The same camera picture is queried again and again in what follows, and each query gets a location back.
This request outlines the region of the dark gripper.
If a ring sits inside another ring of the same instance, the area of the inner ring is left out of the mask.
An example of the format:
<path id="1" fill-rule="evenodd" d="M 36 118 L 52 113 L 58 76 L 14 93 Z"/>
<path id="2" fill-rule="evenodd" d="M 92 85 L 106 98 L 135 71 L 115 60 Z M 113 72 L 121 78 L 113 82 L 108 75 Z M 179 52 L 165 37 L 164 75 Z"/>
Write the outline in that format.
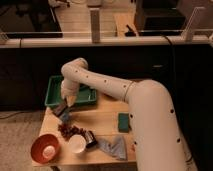
<path id="1" fill-rule="evenodd" d="M 53 109 L 53 114 L 59 117 L 67 108 L 68 108 L 67 102 L 63 100 L 56 108 Z M 60 116 L 60 119 L 63 123 L 68 123 L 70 121 L 70 114 L 63 113 Z"/>

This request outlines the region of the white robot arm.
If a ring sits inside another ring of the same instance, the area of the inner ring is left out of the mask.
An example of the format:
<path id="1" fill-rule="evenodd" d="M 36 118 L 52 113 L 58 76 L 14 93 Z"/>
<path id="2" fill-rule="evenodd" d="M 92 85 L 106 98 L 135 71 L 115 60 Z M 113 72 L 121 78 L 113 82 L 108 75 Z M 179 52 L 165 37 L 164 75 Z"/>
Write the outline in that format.
<path id="1" fill-rule="evenodd" d="M 173 101 L 164 85 L 91 72 L 83 58 L 65 63 L 61 73 L 64 98 L 75 97 L 84 84 L 129 105 L 138 171 L 187 171 Z"/>

